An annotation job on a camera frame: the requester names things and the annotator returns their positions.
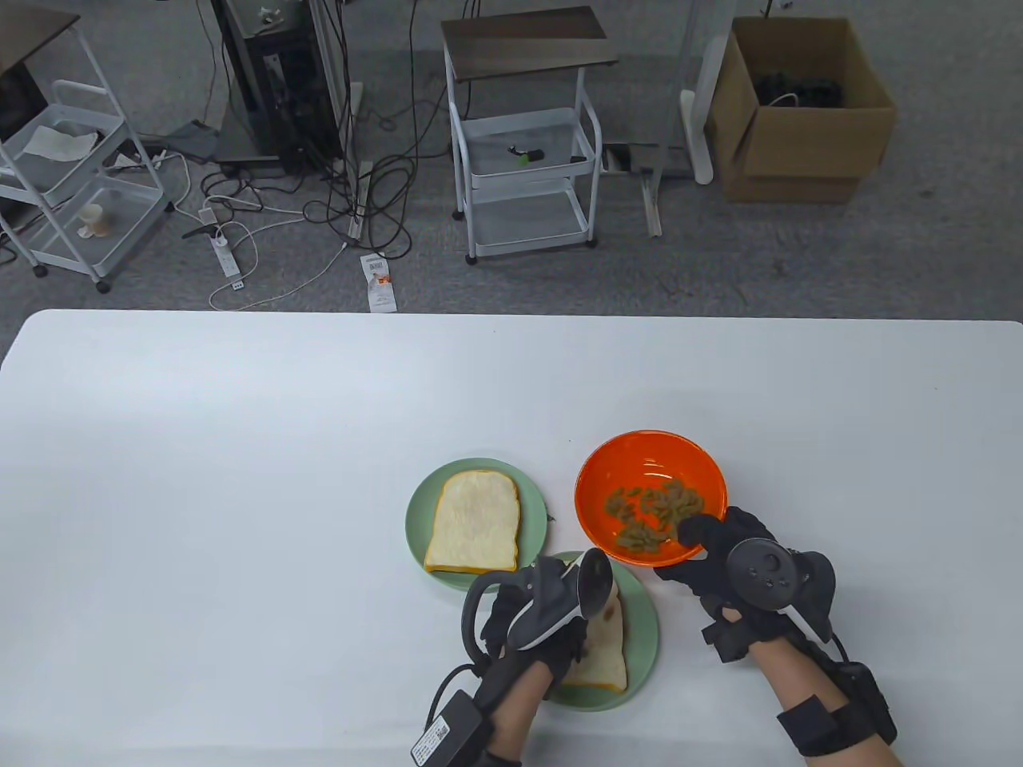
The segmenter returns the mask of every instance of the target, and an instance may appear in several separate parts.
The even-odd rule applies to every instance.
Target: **gloved hand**
[[[562,572],[568,569],[563,563]],[[508,627],[517,615],[526,606],[529,597],[514,586],[501,586],[497,590],[497,598],[490,612],[490,618],[483,626],[480,638],[491,659],[497,661],[504,649]],[[520,656],[528,656],[534,661],[546,664],[554,681],[551,689],[557,687],[569,673],[573,661],[582,656],[582,645],[586,641],[586,621],[582,618],[573,619],[567,626],[555,631],[540,644],[528,650],[519,651]]]
[[[655,569],[664,580],[678,581],[693,589],[693,593],[700,597],[704,610],[715,621],[724,622],[724,607],[737,610],[742,615],[743,638],[748,639],[746,647],[754,641],[767,641],[797,631],[787,617],[754,607],[732,588],[725,561],[738,544],[750,538],[776,540],[763,523],[738,506],[728,506],[723,522],[709,514],[697,514],[679,523],[678,540],[685,546],[703,546],[707,549],[707,558],[690,559],[680,565]],[[738,640],[739,631],[736,636],[737,645],[742,645],[743,642]],[[721,652],[721,646],[718,646],[718,651]],[[737,651],[741,651],[740,658],[746,655],[745,647],[738,646]],[[722,660],[726,660],[725,655],[730,653],[722,652]]]

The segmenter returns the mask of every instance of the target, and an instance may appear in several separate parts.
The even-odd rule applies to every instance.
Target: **cart handle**
[[[63,100],[60,98],[61,88],[82,91],[84,93],[94,93],[97,96],[106,96],[107,98],[110,95],[105,88],[100,88],[98,85],[86,85],[85,83],[76,83],[72,80],[54,80],[50,87],[53,90],[53,100],[58,104],[63,103]]]

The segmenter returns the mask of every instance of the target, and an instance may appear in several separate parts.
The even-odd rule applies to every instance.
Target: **green object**
[[[565,561],[573,561],[581,551],[566,551],[554,556]],[[661,643],[661,628],[657,621],[657,607],[647,589],[632,571],[614,559],[611,569],[618,584],[619,599],[622,602],[622,618],[625,622],[625,670],[628,687],[624,692],[615,692],[599,687],[577,687],[562,685],[550,693],[550,700],[579,711],[607,711],[629,701],[654,670],[657,648]]]
[[[444,483],[462,471],[494,470],[511,478],[519,489],[519,567],[532,565],[543,548],[547,538],[547,504],[543,502],[540,489],[532,480],[515,466],[493,458],[462,458],[441,466],[421,483],[412,493],[405,512],[405,538],[412,556],[422,567],[427,558],[427,547],[434,535],[434,514],[441,499]],[[441,573],[434,571],[427,575],[452,588],[469,590],[476,580],[474,573]]]

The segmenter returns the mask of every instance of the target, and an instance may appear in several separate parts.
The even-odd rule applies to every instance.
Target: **label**
[[[437,747],[441,745],[450,731],[451,728],[447,726],[444,717],[437,717],[434,720],[434,723],[422,733],[422,737],[416,740],[415,746],[412,747],[412,761],[417,767],[422,767],[427,763],[427,760],[434,755]]]
[[[391,270],[387,259],[377,253],[371,253],[359,261],[362,262],[362,274],[366,278],[369,311],[397,312],[398,304],[394,300],[394,285],[391,284]]]

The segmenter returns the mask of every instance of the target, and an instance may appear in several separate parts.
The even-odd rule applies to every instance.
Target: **white metal cart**
[[[604,148],[585,88],[587,65],[613,63],[604,30],[588,6],[442,22],[456,220],[469,233],[465,262],[585,242],[596,244],[596,195]],[[455,83],[575,69],[575,105],[461,120]],[[583,111],[592,127],[590,141]],[[531,153],[530,160],[526,153]],[[584,211],[576,181],[590,177]]]
[[[108,292],[110,285],[104,277],[161,214],[172,210],[173,204],[168,201],[160,176],[138,134],[128,122],[92,49],[75,27],[79,16],[19,6],[6,6],[2,10],[2,20],[8,30],[11,24],[21,24],[30,33],[40,27],[53,33],[45,39],[41,38],[38,45],[23,46],[19,60],[66,30],[82,46],[101,86],[69,80],[54,81],[54,103],[12,137],[0,141],[0,197],[35,206],[43,217],[41,223],[30,228],[24,236],[3,216],[0,216],[0,227],[11,244],[32,265],[37,277],[46,276],[47,265],[58,266],[89,275],[99,292]],[[69,105],[64,100],[71,94],[104,96],[115,114]],[[26,151],[41,126],[72,136],[95,133],[97,138],[89,154],[82,160],[47,160]],[[126,139],[135,144],[153,186],[113,178],[104,170],[103,163]],[[82,222],[78,214],[87,205],[102,208],[104,236],[84,238],[79,234]]]

